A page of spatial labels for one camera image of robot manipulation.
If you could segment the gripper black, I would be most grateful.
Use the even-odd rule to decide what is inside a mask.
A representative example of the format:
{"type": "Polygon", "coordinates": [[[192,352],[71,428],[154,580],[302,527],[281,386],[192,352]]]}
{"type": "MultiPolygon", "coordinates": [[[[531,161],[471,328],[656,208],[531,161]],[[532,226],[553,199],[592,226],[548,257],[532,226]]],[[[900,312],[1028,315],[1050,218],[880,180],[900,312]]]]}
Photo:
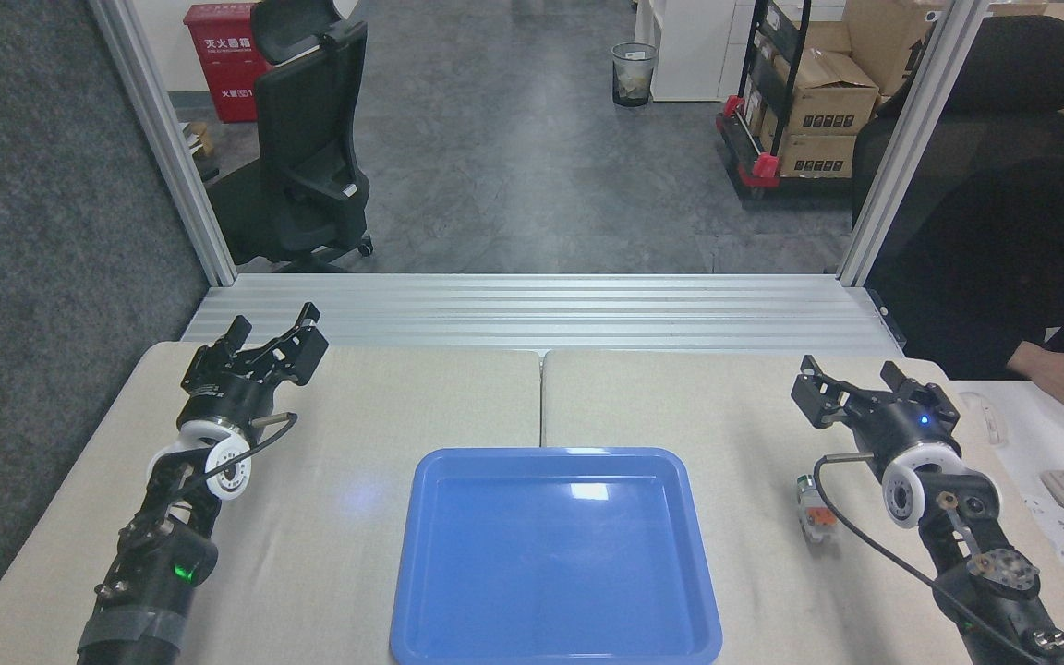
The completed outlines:
{"type": "Polygon", "coordinates": [[[858,451],[872,454],[868,466],[874,473],[886,471],[900,454],[934,443],[960,458],[961,446],[951,435],[958,408],[938,384],[921,383],[894,362],[884,362],[879,376],[890,395],[869,408],[867,390],[824,375],[815,358],[803,358],[792,400],[816,429],[835,422],[852,426],[858,451]]]}
{"type": "Polygon", "coordinates": [[[317,327],[320,316],[316,304],[305,303],[287,332],[248,350],[242,346],[252,325],[236,316],[225,336],[200,346],[192,358],[182,381],[188,400],[181,425],[222,420],[245,435],[261,435],[263,428],[252,421],[267,414],[267,386],[283,381],[305,386],[325,358],[329,342],[317,327]]]}

